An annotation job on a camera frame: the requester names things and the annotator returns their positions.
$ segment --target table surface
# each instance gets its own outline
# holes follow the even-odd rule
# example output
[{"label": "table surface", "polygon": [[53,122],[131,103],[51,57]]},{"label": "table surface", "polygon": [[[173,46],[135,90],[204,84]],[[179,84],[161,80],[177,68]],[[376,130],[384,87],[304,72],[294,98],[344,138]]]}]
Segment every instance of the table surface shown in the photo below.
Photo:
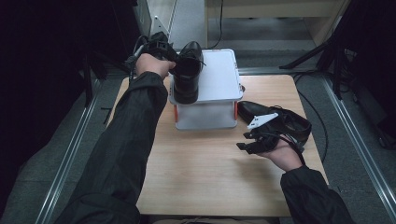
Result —
[{"label": "table surface", "polygon": [[[164,84],[169,88],[169,78]],[[280,105],[305,117],[290,76],[241,76],[241,84],[246,88],[242,100]],[[125,78],[116,103],[127,87]],[[246,132],[247,125],[240,118],[233,129],[179,131],[168,101],[137,203],[141,214],[288,217],[279,184],[284,172],[265,158],[239,150],[236,143],[251,141],[242,135]],[[312,134],[304,148],[307,166],[321,171],[327,181]]]}]

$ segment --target black leather shoe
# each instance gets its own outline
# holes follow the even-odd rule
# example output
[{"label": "black leather shoe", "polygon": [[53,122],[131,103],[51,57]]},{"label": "black leather shoe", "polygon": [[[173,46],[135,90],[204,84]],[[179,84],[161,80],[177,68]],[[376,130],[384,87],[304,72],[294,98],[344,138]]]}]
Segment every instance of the black leather shoe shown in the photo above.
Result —
[{"label": "black leather shoe", "polygon": [[278,116],[267,123],[280,133],[294,138],[298,142],[299,147],[302,147],[308,140],[309,134],[311,134],[312,124],[309,120],[279,106],[267,107],[250,101],[238,102],[238,115],[247,124],[253,120],[254,116],[273,113],[277,113]]},{"label": "black leather shoe", "polygon": [[204,64],[201,46],[191,41],[178,54],[176,67],[169,72],[174,75],[174,97],[183,105],[198,99],[199,75]]}]

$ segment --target black sleeve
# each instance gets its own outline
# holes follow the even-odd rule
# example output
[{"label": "black sleeve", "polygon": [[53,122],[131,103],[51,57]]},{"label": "black sleeve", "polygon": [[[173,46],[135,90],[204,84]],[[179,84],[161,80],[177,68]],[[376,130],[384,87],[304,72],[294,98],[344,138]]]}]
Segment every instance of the black sleeve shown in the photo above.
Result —
[{"label": "black sleeve", "polygon": [[328,188],[319,171],[306,166],[288,171],[280,185],[296,224],[355,223],[342,198]]},{"label": "black sleeve", "polygon": [[56,223],[139,222],[135,205],[167,95],[157,74],[131,82]]}]

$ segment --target person's left hand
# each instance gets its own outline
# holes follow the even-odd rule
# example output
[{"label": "person's left hand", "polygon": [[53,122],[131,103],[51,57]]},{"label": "person's left hand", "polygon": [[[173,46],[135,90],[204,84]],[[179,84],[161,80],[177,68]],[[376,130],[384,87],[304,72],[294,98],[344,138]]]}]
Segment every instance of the person's left hand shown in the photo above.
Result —
[{"label": "person's left hand", "polygon": [[277,167],[286,172],[303,166],[297,153],[282,139],[279,139],[274,150],[257,153],[256,155],[270,159]]},{"label": "person's left hand", "polygon": [[175,66],[176,64],[174,62],[161,61],[147,53],[144,53],[137,59],[136,73],[140,76],[144,72],[153,72],[160,75],[162,79],[165,79],[165,77],[169,75],[169,70]]}]

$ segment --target white box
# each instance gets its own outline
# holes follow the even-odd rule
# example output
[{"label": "white box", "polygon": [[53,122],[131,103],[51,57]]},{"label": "white box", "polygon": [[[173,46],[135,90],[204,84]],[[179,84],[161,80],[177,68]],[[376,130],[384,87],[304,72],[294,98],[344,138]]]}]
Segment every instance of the white box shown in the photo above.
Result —
[{"label": "white box", "polygon": [[204,67],[198,82],[198,100],[181,105],[173,95],[170,76],[169,101],[175,105],[179,130],[225,129],[236,126],[236,102],[243,97],[238,66],[231,49],[203,50]]}]

